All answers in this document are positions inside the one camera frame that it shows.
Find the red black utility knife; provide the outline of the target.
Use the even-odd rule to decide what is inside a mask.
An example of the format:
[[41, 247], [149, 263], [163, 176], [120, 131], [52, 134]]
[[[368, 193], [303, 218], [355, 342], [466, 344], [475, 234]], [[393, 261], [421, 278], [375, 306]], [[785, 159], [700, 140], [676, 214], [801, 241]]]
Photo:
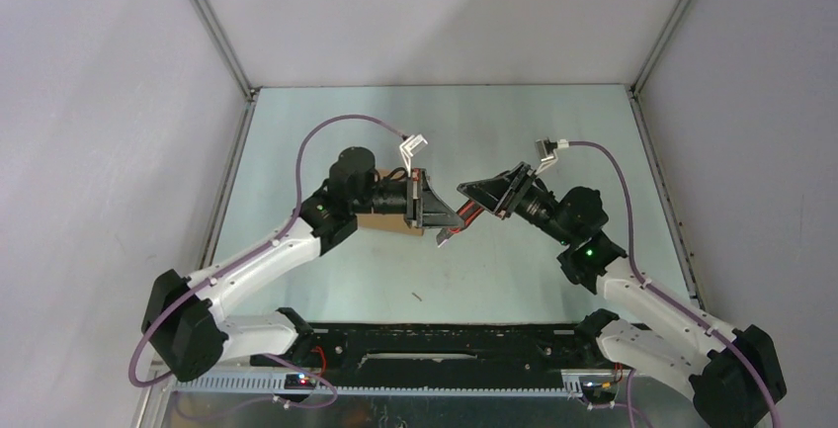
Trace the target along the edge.
[[458, 216], [461, 218], [461, 225], [458, 227], [442, 229], [436, 236], [437, 246], [442, 247], [455, 235], [468, 229], [483, 212], [483, 206], [481, 206], [474, 200], [467, 200], [458, 209]]

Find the brown cardboard express box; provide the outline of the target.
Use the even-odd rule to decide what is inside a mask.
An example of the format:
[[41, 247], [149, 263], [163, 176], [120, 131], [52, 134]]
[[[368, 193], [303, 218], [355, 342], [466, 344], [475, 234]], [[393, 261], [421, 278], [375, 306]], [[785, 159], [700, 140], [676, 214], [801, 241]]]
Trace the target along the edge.
[[[403, 181], [407, 179], [407, 171], [403, 167], [395, 170], [377, 169], [377, 183], [385, 180]], [[401, 214], [359, 214], [359, 228], [385, 231], [409, 236], [421, 237], [424, 230], [408, 225]]]

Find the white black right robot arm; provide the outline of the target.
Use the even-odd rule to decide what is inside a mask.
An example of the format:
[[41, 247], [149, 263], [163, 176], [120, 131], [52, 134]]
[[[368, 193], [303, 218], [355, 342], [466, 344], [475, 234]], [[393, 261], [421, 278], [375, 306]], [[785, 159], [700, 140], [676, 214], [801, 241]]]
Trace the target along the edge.
[[486, 212], [516, 214], [557, 240], [565, 248], [557, 261], [571, 284], [644, 324], [638, 329], [604, 309], [591, 313], [574, 341], [581, 363], [609, 360], [638, 370], [689, 399], [711, 427], [754, 427], [764, 417], [780, 424], [777, 405], [788, 388], [772, 338], [689, 305], [637, 269], [603, 230], [608, 216], [599, 191], [574, 187], [557, 199], [525, 163], [458, 190]]

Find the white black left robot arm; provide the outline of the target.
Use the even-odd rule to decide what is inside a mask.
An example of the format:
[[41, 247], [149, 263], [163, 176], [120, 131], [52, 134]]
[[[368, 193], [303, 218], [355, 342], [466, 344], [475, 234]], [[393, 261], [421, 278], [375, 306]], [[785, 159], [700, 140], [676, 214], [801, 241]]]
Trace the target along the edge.
[[292, 309], [236, 316], [258, 290], [348, 239], [361, 214], [399, 215], [413, 228], [455, 228], [463, 220], [433, 191], [423, 168], [380, 176], [374, 154], [344, 149], [323, 184], [279, 229], [238, 255], [188, 276], [168, 270], [153, 282], [141, 322], [172, 377], [198, 379], [217, 363], [270, 354], [300, 365], [312, 352], [307, 323]]

